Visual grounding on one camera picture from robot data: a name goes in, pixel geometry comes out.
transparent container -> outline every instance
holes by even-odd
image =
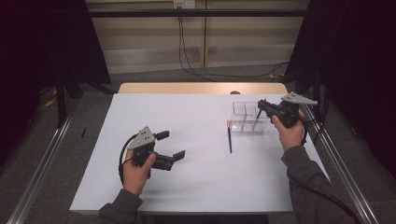
[[[230,129],[234,133],[262,133],[264,122],[268,120],[265,112],[257,107],[257,102],[233,102]]]

white tabletop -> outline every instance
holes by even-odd
[[[155,151],[172,156],[186,150],[172,171],[152,169],[140,212],[148,214],[249,214],[291,211],[286,166],[278,133],[269,119],[262,133],[232,133],[230,153],[226,121],[233,102],[266,98],[280,103],[283,95],[116,94],[71,211],[92,214],[114,201],[122,188],[118,161],[128,138],[149,126],[169,131]],[[309,136],[311,160],[323,169]]]

metal frame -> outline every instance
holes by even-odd
[[[323,13],[331,13],[330,11],[308,11],[305,9],[297,10],[232,10],[232,9],[158,9],[158,10],[90,10],[89,12],[73,12],[73,11],[51,11],[51,12],[38,12],[45,14],[53,14],[54,16],[67,15],[67,16],[81,16],[86,15],[92,18],[130,18],[130,17],[306,17],[319,15]],[[40,162],[32,180],[29,183],[26,191],[23,193],[20,201],[14,209],[7,224],[23,223],[30,207],[32,206],[35,196],[43,182],[43,179],[50,167],[50,163],[64,138],[67,128],[70,124],[73,112],[76,110],[77,103],[72,107],[71,113],[68,115],[65,123],[59,128],[47,151]],[[305,105],[308,112],[308,117],[313,119],[315,117],[312,112],[312,107]],[[317,132],[320,130],[318,123],[315,123]],[[378,223],[373,211],[370,208],[367,200],[362,194],[360,188],[357,186],[352,175],[348,171],[341,156],[339,155],[335,145],[333,144],[330,136],[324,128],[321,128],[320,139],[325,146],[329,156],[332,159],[337,172],[346,186],[354,204],[363,218],[364,223]]]
[[[64,124],[60,128],[58,128],[53,135],[43,159],[35,170],[35,174],[33,175],[25,192],[22,194],[20,200],[14,208],[14,211],[9,217],[7,224],[22,224],[26,219],[26,216],[28,215],[32,204],[35,201],[35,196],[37,195],[42,183],[44,182],[51,162],[53,161],[53,158],[55,157],[55,154],[59,146],[61,145],[62,140],[64,139],[64,135],[67,132],[72,116],[77,109],[78,103],[79,100],[76,100],[73,103],[70,109],[70,113],[64,121]]]
[[[307,112],[307,116],[311,120],[315,120],[315,115],[313,113],[313,107],[311,105],[304,105],[304,109]],[[370,204],[366,200],[365,196],[361,192],[361,189],[355,182],[352,174],[347,169],[346,164],[344,163],[341,155],[338,153],[337,148],[335,147],[332,139],[328,135],[326,129],[324,127],[320,127],[318,122],[314,122],[315,130],[318,132],[320,136],[320,140],[322,144],[325,146],[327,153],[329,154],[332,164],[334,164],[335,169],[341,177],[341,180],[346,187],[346,190],[349,193],[353,203],[361,214],[361,218],[366,224],[374,224],[378,223],[373,210],[370,207]]]

pen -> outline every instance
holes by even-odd
[[[254,120],[253,128],[252,131],[254,132],[254,129],[256,128],[257,121],[259,121],[260,115],[262,114],[262,110],[259,111],[259,114],[257,115],[256,119]]]
[[[227,131],[228,131],[228,143],[230,144],[230,153],[233,153],[233,147],[231,146],[231,130],[230,130],[229,120],[227,120]]]

hand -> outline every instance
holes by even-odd
[[[134,161],[132,160],[133,157],[134,152],[132,150],[128,150],[125,157],[126,162],[122,166],[123,188],[130,191],[132,194],[139,196],[148,180],[148,172],[152,164],[155,162],[156,155],[154,153],[149,155],[142,167],[135,166]]]
[[[300,115],[303,117],[304,113],[300,110]],[[303,135],[304,135],[304,125],[298,120],[293,127],[287,129],[283,126],[282,122],[275,115],[272,116],[272,121],[279,132],[279,141],[282,144],[283,151],[289,150],[291,147],[300,146]]]

